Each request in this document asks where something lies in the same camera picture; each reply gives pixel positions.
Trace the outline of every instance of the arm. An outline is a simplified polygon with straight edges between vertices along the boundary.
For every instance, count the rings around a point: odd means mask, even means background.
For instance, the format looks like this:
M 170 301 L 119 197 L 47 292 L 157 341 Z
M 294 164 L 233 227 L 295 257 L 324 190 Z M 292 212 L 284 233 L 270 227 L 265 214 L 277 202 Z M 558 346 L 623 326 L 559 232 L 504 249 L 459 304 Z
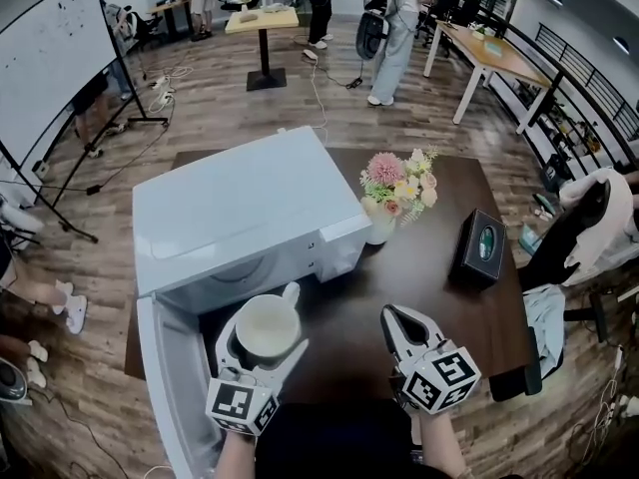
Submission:
M 423 462 L 453 479 L 466 471 L 466 462 L 447 413 L 428 415 L 419 412 Z
M 256 439 L 229 431 L 215 479 L 254 479 L 256 469 Z

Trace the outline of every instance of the wooden floor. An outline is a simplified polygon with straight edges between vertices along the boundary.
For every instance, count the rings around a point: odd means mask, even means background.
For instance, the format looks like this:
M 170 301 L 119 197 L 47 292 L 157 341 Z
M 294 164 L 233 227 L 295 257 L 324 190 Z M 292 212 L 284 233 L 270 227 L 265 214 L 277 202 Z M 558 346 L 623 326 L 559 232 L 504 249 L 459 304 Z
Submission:
M 350 82 L 359 72 L 353 40 L 353 24 L 336 23 L 335 40 L 319 54 L 319 64 L 332 77 Z M 232 147 L 274 133 L 277 128 L 321 125 L 311 75 L 302 47 L 293 42 L 302 29 L 270 32 L 271 62 L 286 66 L 288 86 L 283 89 L 247 93 L 247 72 L 259 69 L 258 34 L 225 36 L 196 44 L 188 42 L 163 47 L 144 55 L 150 79 L 162 68 L 188 66 L 190 75 L 173 81 L 176 107 L 170 129 L 140 160 L 124 171 L 100 194 L 87 197 L 67 192 L 59 210 L 75 225 L 100 238 L 91 244 L 64 233 L 47 211 L 36 213 L 49 224 L 42 236 L 43 247 L 32 247 L 27 258 L 62 280 L 72 280 L 89 300 L 85 329 L 70 335 L 64 321 L 44 307 L 31 307 L 10 294 L 3 295 L 3 312 L 15 332 L 27 340 L 37 338 L 50 349 L 44 371 L 49 393 L 64 401 L 70 415 L 91 425 L 130 478 L 142 478 L 154 465 L 166 463 L 156 428 L 146 384 L 124 375 L 127 325 L 134 296 L 134 260 L 131 222 L 132 186 L 170 168 L 179 151 Z M 403 78 L 392 108 L 374 109 L 366 104 L 370 84 L 347 90 L 317 70 L 316 84 L 325 106 L 329 146 L 395 148 L 411 151 L 433 144 L 443 154 L 478 158 L 508 225 L 518 264 L 527 261 L 516 246 L 524 223 L 540 229 L 532 214 L 531 195 L 541 191 L 538 167 L 525 141 L 515 135 L 515 126 L 496 98 L 479 88 L 459 126 L 451 122 L 470 76 L 470 69 L 454 54 L 438 57 L 430 79 L 421 72 L 426 51 L 415 46 L 410 67 Z M 153 95 L 143 89 L 149 105 Z M 130 106 L 125 116 L 134 116 Z M 168 116 L 166 109 L 163 115 Z M 104 144 L 105 156 L 87 160 L 72 187 L 84 189 L 106 180 L 110 174 L 138 155 L 162 131 L 157 125 L 136 125 L 131 131 Z M 323 131 L 318 130 L 323 138 Z M 80 155 L 72 135 L 58 145 L 51 157 L 50 185 L 63 183 Z M 208 187 L 204 193 L 215 196 Z M 167 198 L 158 219 L 171 210 Z M 617 283 L 619 275 L 612 276 Z M 571 304 L 581 303 L 582 289 L 571 294 Z M 623 326 L 620 311 L 609 311 L 611 324 Z M 484 381 L 474 397 L 454 411 L 455 428 L 469 464 L 477 477 L 500 477 L 517 472 L 527 477 L 559 476 L 570 464 L 566 441 L 573 425 L 591 420 L 599 392 L 610 376 L 613 351 L 598 345 L 582 326 L 568 326 L 565 364 L 544 384 L 543 393 L 507 403 L 491 401 Z M 57 403 L 46 404 L 34 394 L 34 406 L 3 406 L 8 432 L 18 450 L 41 470 L 42 477 L 103 478 L 124 474 L 92 441 L 88 431 L 70 422 Z M 158 471 L 155 478 L 172 477 Z

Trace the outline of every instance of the white mug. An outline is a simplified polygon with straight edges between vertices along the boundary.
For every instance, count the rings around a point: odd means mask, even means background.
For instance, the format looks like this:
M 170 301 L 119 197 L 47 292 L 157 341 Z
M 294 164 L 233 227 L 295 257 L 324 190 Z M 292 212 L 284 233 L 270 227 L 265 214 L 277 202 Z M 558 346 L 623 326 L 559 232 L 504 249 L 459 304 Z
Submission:
M 236 336 L 244 349 L 263 358 L 286 353 L 302 333 L 296 311 L 299 297 L 300 286 L 291 282 L 282 296 L 260 294 L 247 301 L 236 322 Z

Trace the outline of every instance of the leg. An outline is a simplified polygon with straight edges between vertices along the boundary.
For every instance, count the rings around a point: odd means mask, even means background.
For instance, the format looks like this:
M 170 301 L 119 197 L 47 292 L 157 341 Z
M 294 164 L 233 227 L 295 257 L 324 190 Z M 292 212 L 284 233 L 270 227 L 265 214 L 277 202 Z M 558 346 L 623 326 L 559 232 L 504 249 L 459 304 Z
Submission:
M 484 80 L 483 80 L 483 88 L 487 89 L 488 87 L 490 87 L 490 80 L 492 80 L 492 75 L 494 74 L 494 71 L 486 71 L 484 73 Z
M 437 55 L 437 48 L 439 48 L 439 39 L 441 39 L 441 27 L 437 25 L 435 35 L 432 37 L 432 43 L 430 43 L 430 51 L 428 52 L 426 67 L 423 70 L 423 76 L 426 78 L 430 76 L 430 70 L 432 69 L 432 64 L 434 63 L 435 56 Z
M 418 19 L 417 13 L 401 12 L 391 16 L 390 33 L 383 52 L 383 60 L 370 95 L 383 104 L 390 104 L 401 77 L 403 76 L 414 42 L 414 27 Z
M 457 112 L 455 113 L 455 117 L 452 118 L 452 122 L 454 124 L 459 124 L 461 119 L 463 118 L 466 109 L 468 108 L 468 103 L 472 99 L 472 95 L 475 92 L 477 87 L 477 83 L 479 83 L 479 78 L 481 78 L 481 73 L 483 72 L 483 68 L 477 66 L 472 72 L 472 76 L 470 77 L 470 81 L 468 82 L 468 86 L 466 87 L 466 92 L 463 93 L 463 98 L 461 98 L 461 103 L 459 103 L 459 108 L 457 108 Z
M 523 131 L 528 128 L 528 123 L 532 119 L 532 116 L 535 115 L 535 112 L 537 112 L 537 110 L 539 109 L 539 106 L 543 102 L 543 99 L 546 97 L 547 92 L 548 89 L 541 89 L 539 91 L 539 94 L 535 98 L 535 101 L 533 101 L 532 105 L 530 105 L 530 109 L 528 110 L 526 117 L 524 117 L 523 121 L 521 121 L 521 123 L 519 124 L 519 127 L 517 128 L 517 135 L 521 135 Z

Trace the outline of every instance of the microwave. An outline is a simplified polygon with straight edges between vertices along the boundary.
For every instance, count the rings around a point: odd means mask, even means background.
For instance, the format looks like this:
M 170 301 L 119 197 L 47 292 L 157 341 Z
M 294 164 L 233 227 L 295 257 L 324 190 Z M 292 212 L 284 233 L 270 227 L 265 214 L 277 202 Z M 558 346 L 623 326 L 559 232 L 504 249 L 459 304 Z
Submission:
M 203 158 L 133 188 L 140 343 L 178 478 L 217 463 L 198 316 L 309 274 L 354 269 L 370 220 L 310 127 Z

